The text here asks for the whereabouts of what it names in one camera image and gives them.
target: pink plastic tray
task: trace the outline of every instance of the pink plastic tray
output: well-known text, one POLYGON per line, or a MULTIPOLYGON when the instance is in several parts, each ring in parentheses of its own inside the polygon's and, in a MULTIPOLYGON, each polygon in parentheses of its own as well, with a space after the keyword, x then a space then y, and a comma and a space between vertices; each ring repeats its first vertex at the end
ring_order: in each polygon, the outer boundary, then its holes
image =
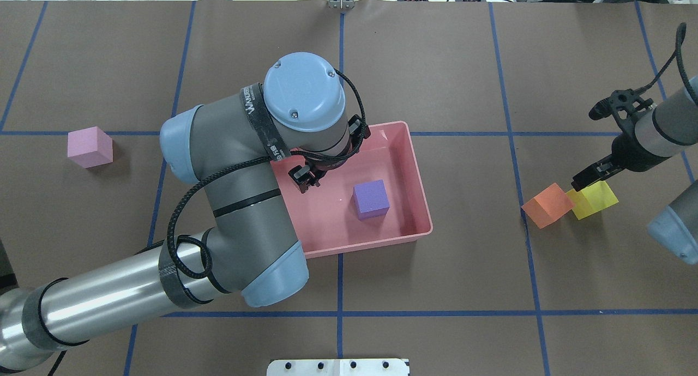
POLYGON ((303 157, 273 162, 274 174, 306 257, 364 250, 415 241, 431 233, 422 178, 403 121, 371 125, 361 152, 332 170, 304 195, 288 176, 303 157), (382 179, 390 209, 382 217, 359 220, 354 185, 382 179))

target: block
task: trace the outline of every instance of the block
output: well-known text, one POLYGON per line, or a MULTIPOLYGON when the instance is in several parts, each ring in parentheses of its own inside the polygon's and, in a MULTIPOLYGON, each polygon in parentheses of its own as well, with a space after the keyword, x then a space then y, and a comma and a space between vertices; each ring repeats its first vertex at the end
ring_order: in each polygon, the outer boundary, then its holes
POLYGON ((618 198, 605 181, 593 183, 579 192, 569 190, 567 195, 574 202, 572 211, 578 220, 618 203, 618 198))
POLYGON ((521 206, 539 229, 543 229, 559 220, 573 207, 573 201, 569 199, 568 195, 565 194, 557 183, 553 183, 548 188, 545 188, 543 192, 521 206))
POLYGON ((112 138, 99 127, 68 133, 68 158, 81 167, 95 167, 114 160, 112 138))
POLYGON ((360 220, 385 215, 390 208, 383 180, 355 185, 353 199, 360 220))

